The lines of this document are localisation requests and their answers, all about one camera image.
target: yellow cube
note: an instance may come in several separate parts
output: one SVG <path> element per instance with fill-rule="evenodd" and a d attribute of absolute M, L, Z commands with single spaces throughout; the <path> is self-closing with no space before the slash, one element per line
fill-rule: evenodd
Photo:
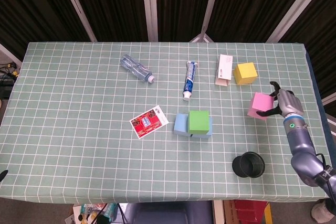
<path fill-rule="evenodd" d="M 238 64 L 233 74 L 238 85 L 250 84 L 258 77 L 253 62 Z"/>

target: robotic arm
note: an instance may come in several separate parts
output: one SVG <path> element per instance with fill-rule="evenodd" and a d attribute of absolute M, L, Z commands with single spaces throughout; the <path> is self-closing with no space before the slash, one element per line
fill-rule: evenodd
<path fill-rule="evenodd" d="M 301 180 L 308 186 L 321 187 L 335 203 L 336 198 L 336 170 L 325 164 L 323 155 L 316 154 L 313 142 L 307 130 L 308 125 L 303 119 L 303 108 L 294 93 L 284 90 L 280 85 L 271 81 L 275 91 L 270 94 L 278 105 L 265 112 L 257 112 L 260 116 L 280 114 L 284 119 L 284 126 L 293 158 L 291 164 Z"/>

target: white box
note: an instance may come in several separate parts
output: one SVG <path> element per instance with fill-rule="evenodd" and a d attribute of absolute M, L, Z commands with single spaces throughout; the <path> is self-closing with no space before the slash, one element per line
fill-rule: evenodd
<path fill-rule="evenodd" d="M 216 85 L 227 86 L 230 83 L 232 76 L 232 59 L 233 57 L 230 55 L 219 56 L 215 80 Z"/>

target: table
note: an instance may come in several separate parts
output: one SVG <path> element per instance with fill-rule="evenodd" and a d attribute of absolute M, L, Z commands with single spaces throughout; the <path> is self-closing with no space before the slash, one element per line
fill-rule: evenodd
<path fill-rule="evenodd" d="M 129 54 L 153 71 L 153 84 L 119 67 Z M 251 85 L 214 85 L 217 57 L 254 62 Z M 190 102 L 182 99 L 186 61 L 199 62 Z M 270 80 L 302 101 L 317 152 L 328 148 L 302 44 L 30 43 L 0 127 L 0 197 L 37 202 L 137 202 L 325 197 L 290 165 L 283 119 L 247 117 L 254 92 Z M 138 139 L 129 120 L 159 105 L 169 124 Z M 209 140 L 174 135 L 177 113 L 209 110 Z M 259 178 L 238 178 L 232 160 L 259 153 Z"/>

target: blue block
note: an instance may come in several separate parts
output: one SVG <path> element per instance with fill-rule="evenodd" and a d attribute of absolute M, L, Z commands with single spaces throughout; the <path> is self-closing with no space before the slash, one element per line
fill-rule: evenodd
<path fill-rule="evenodd" d="M 200 135 L 200 134 L 193 134 L 191 137 L 196 137 L 196 138 L 209 138 L 212 135 L 212 118 L 209 116 L 209 131 L 205 135 Z"/>
<path fill-rule="evenodd" d="M 176 115 L 174 134 L 180 136 L 190 136 L 190 133 L 188 133 L 188 115 L 185 114 Z"/>

